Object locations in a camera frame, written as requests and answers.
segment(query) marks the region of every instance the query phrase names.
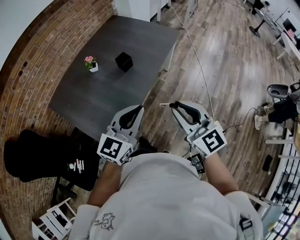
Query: pink flower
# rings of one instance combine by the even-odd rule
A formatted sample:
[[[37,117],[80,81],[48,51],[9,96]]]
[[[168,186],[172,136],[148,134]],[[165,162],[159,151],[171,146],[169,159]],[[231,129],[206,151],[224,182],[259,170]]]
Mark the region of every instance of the pink flower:
[[[85,62],[92,62],[93,61],[93,57],[92,56],[89,56],[89,57],[86,57],[84,59]]]

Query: white pot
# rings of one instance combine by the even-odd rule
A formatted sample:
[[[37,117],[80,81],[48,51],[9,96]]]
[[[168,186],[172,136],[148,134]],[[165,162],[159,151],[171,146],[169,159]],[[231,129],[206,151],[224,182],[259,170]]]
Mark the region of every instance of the white pot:
[[[94,72],[97,72],[98,71],[98,63],[96,63],[96,66],[94,68],[90,68],[90,72],[94,73]]]

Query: black cube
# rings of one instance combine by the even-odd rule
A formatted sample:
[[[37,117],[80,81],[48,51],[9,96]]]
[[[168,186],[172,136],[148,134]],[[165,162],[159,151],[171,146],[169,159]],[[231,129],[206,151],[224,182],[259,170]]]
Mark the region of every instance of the black cube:
[[[133,66],[131,57],[124,52],[122,52],[118,57],[116,57],[115,60],[118,67],[121,68],[124,72],[127,72]]]

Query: black shorts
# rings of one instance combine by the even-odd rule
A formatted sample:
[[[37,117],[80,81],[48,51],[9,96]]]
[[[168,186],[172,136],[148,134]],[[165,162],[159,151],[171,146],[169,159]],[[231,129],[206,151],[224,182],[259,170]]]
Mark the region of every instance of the black shorts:
[[[274,103],[274,109],[275,111],[268,115],[269,122],[283,123],[298,115],[297,106],[290,98]]]

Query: small potted plant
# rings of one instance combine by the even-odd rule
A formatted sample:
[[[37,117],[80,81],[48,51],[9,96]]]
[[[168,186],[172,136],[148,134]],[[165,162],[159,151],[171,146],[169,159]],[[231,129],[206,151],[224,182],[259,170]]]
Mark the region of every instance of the small potted plant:
[[[98,63],[96,62],[96,58],[89,56],[84,59],[84,62],[85,66],[87,66],[90,72],[94,73],[98,71]]]

